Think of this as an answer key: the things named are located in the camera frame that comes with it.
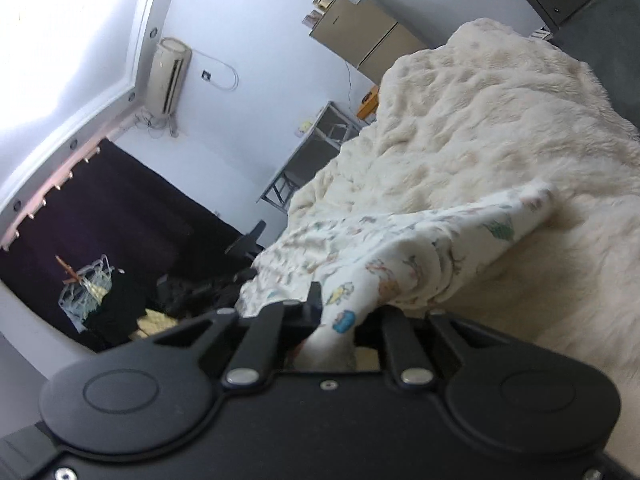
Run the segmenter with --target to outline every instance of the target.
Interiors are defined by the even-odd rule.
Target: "fluffy blanket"
[[[491,20],[467,23],[386,73],[377,121],[296,194],[287,231],[555,184],[546,224],[443,306],[609,374],[623,409],[608,450],[640,473],[637,134],[585,63]]]

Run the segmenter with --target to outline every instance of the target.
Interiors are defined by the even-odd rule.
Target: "printed cloth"
[[[257,315],[275,301],[304,300],[322,285],[321,324],[294,367],[353,365],[353,330],[378,306],[416,309],[450,298],[553,211],[554,188],[532,182],[444,210],[315,221],[286,234],[254,262],[258,276],[237,305]]]

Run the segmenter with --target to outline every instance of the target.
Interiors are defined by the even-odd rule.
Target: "silver screw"
[[[260,379],[260,374],[253,368],[234,368],[226,374],[226,382],[234,386],[249,386]]]
[[[61,467],[56,471],[56,480],[78,480],[78,477],[68,467]]]
[[[587,469],[587,472],[582,475],[582,480],[602,480],[602,473],[597,469]]]
[[[332,392],[338,389],[338,381],[328,380],[320,383],[320,389],[326,392]]]
[[[421,386],[433,381],[433,372],[426,368],[407,368],[400,374],[400,379],[404,384]]]

